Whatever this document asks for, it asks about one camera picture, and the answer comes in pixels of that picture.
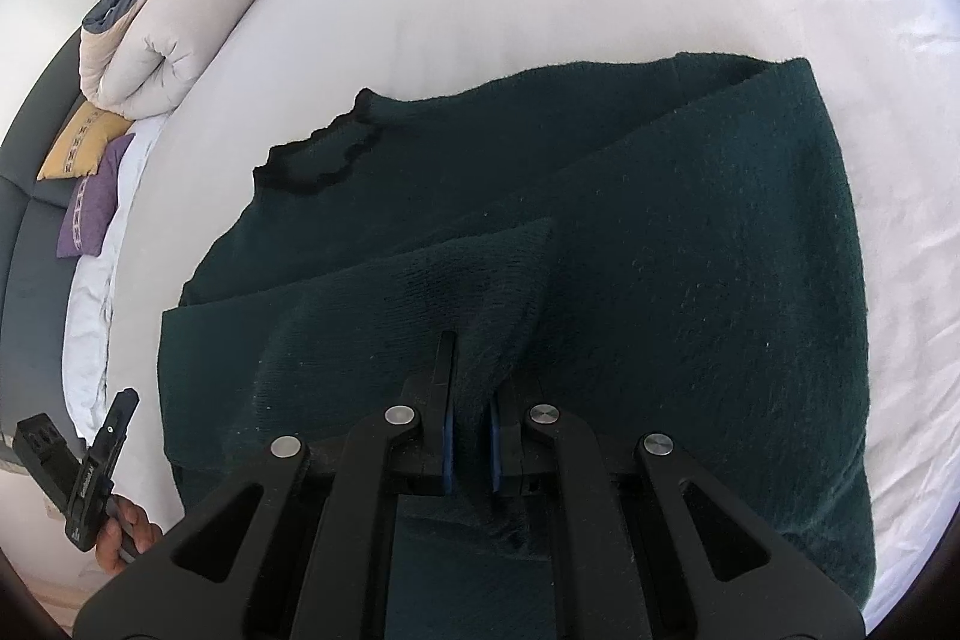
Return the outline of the person's left hand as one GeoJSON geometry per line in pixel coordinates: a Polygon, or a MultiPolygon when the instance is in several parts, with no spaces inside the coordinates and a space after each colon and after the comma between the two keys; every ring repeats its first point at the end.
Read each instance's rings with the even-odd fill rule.
{"type": "Polygon", "coordinates": [[[139,554],[144,554],[163,537],[163,530],[149,520],[140,505],[120,495],[114,495],[112,502],[114,513],[106,518],[94,542],[94,559],[107,575],[117,575],[127,567],[122,559],[126,539],[139,554]]]}

